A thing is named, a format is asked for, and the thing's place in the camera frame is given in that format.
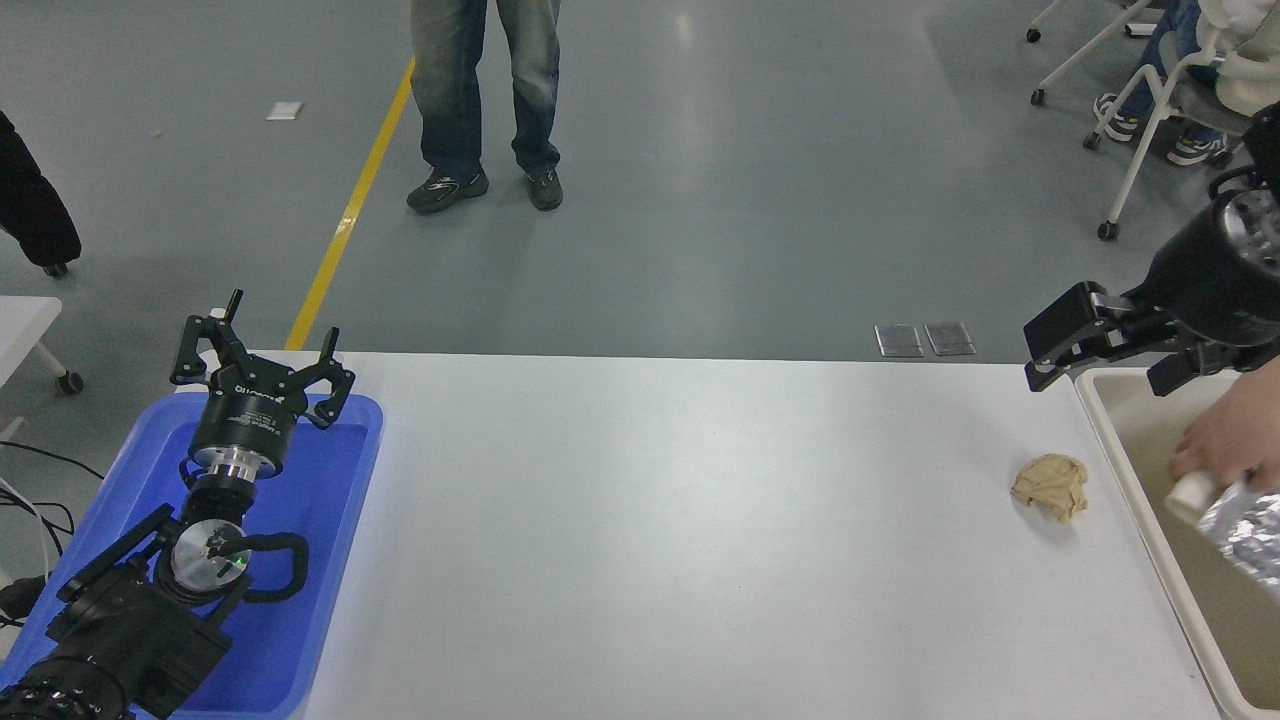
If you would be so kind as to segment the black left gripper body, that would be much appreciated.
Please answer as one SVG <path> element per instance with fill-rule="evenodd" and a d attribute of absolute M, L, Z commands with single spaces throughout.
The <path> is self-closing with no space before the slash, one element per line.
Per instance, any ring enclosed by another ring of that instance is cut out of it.
<path fill-rule="evenodd" d="M 188 456 L 196 462 L 211 462 L 216 452 L 241 448 L 259 455 L 261 462 L 284 462 L 297 419 L 306 411 L 306 393 L 279 384 L 269 378 L 259 389 L 239 369 L 214 372 Z"/>

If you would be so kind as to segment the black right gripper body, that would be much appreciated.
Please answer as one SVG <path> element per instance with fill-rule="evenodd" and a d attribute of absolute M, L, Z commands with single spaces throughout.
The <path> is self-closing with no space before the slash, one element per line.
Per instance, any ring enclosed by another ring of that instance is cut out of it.
<path fill-rule="evenodd" d="M 1215 200 L 1155 255 L 1126 296 L 1222 345 L 1277 338 L 1277 202 Z"/>

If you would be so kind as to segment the person's hand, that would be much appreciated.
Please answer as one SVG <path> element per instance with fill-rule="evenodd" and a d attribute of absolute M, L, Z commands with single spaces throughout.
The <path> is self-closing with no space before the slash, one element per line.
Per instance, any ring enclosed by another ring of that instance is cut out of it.
<path fill-rule="evenodd" d="M 1260 493 L 1279 486 L 1279 360 L 1242 373 L 1183 432 L 1167 466 L 1175 480 L 1194 471 L 1222 488 L 1243 480 Z"/>

